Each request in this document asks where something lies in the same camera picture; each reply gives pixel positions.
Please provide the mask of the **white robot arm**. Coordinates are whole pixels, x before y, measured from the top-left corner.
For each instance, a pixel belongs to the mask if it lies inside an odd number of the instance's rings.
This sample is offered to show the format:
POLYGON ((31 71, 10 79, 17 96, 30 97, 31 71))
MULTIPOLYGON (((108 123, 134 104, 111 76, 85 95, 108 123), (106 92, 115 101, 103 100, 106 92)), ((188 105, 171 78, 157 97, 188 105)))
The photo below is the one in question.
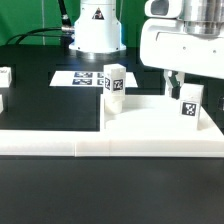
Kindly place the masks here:
MULTIPOLYGON (((81 0, 70 49, 93 59, 120 53, 116 0, 81 0)), ((224 79, 224 0, 147 0, 140 59, 166 75, 176 71, 224 79)))

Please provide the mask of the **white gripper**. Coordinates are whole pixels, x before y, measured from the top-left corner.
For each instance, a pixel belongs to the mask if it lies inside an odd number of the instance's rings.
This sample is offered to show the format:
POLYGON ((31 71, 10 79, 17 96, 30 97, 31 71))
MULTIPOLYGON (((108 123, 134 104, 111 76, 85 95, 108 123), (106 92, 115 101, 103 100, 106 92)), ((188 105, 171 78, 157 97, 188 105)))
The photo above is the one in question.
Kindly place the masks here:
POLYGON ((166 69, 165 95, 178 99, 185 73, 224 79, 224 25, 218 37, 203 38, 187 34, 181 21, 148 19, 140 59, 145 66, 166 69))

